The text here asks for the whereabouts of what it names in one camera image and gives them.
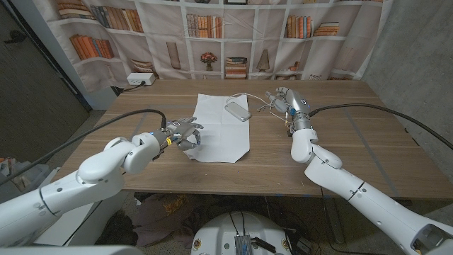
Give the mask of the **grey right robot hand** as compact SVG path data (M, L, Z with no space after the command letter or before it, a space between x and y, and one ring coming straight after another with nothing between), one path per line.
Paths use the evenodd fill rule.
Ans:
M308 116L310 107L299 92L279 87L276 89L275 95L266 91L265 96L270 99L270 105L273 108L285 114L285 118L291 117L292 121L289 124L291 134L301 129L311 129L311 120Z

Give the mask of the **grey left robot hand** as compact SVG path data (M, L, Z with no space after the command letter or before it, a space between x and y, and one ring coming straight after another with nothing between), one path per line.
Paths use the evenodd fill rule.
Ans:
M195 123L196 117L180 118L166 123L162 130L170 141L176 143L179 150L187 151L201 145L200 130L204 127Z

